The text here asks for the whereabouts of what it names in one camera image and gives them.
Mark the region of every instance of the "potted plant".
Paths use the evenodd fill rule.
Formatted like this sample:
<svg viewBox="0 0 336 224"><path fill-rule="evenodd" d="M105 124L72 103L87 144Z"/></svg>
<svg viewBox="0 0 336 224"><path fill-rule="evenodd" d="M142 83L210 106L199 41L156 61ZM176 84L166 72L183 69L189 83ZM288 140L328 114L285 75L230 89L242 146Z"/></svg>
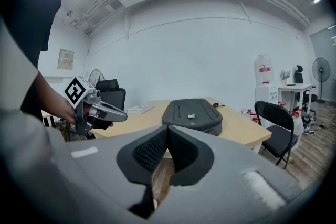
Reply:
<svg viewBox="0 0 336 224"><path fill-rule="evenodd" d="M284 85L287 86L287 79L290 77L290 71L282 71L280 77L284 82Z"/></svg>

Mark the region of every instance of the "black office chair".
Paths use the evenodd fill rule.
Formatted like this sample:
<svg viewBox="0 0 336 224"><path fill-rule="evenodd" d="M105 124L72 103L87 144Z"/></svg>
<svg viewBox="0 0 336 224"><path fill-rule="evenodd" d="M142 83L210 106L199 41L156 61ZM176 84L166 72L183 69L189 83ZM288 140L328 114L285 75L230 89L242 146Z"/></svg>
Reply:
<svg viewBox="0 0 336 224"><path fill-rule="evenodd" d="M289 112L276 104L271 104L264 101L257 101L254 105L256 114L258 116L259 124L261 125L260 117L268 120L276 125L267 128L272 135L268 140L263 141L262 145L271 152L271 154L279 158L276 165L284 158L285 154L288 152L286 169L290 150L297 143L298 138L294 135L294 121Z"/></svg>
<svg viewBox="0 0 336 224"><path fill-rule="evenodd" d="M125 89L119 88L116 79L98 81L96 89L100 90L100 96L103 102L124 110L126 91Z"/></svg>
<svg viewBox="0 0 336 224"><path fill-rule="evenodd" d="M303 83L303 77L302 77L302 71L303 68L302 66L297 66L298 70L296 70L296 72L294 73L294 83L300 84ZM309 102L309 95L306 94L307 91L304 91L303 93L303 110L308 114L307 112L307 103ZM317 100L317 95L316 94L312 94L311 95L311 102L315 102ZM298 94L296 95L296 100L298 102L300 102L300 93L298 92Z"/></svg>

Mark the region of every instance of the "person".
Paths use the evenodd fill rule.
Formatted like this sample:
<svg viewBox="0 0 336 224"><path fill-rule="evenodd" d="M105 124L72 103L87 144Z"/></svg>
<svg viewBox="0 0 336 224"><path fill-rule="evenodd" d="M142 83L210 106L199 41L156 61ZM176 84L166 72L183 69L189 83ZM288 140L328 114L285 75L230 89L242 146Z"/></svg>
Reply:
<svg viewBox="0 0 336 224"><path fill-rule="evenodd" d="M60 7L61 0L6 0L2 3L2 16L8 31L36 69L40 52L48 50L51 25ZM41 109L75 124L70 103L38 72L21 110L42 120Z"/></svg>

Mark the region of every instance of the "standing fan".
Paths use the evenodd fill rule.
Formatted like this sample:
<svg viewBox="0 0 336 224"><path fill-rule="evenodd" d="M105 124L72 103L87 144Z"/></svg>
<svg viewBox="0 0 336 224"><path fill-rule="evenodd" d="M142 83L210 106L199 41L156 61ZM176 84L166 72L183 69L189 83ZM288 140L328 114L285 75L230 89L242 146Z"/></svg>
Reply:
<svg viewBox="0 0 336 224"><path fill-rule="evenodd" d="M316 102L324 103L325 100L322 99L322 84L329 79L330 76L330 65L324 58L317 58L313 63L313 75L314 78L321 83L321 93L320 99Z"/></svg>
<svg viewBox="0 0 336 224"><path fill-rule="evenodd" d="M89 82L96 87L96 84L98 81L100 80L105 80L103 74L98 70L95 69L94 71L91 72L90 76L89 76Z"/></svg>

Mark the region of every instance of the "book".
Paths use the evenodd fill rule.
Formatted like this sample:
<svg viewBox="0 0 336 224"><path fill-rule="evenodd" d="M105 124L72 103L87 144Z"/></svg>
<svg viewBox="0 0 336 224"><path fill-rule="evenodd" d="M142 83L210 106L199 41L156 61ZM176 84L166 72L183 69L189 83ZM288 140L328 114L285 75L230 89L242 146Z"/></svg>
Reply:
<svg viewBox="0 0 336 224"><path fill-rule="evenodd" d="M137 105L134 106L130 109L127 109L127 113L131 113L131 114L142 114L146 111L148 111L149 109L152 109L154 106L151 104L144 104L144 105Z"/></svg>

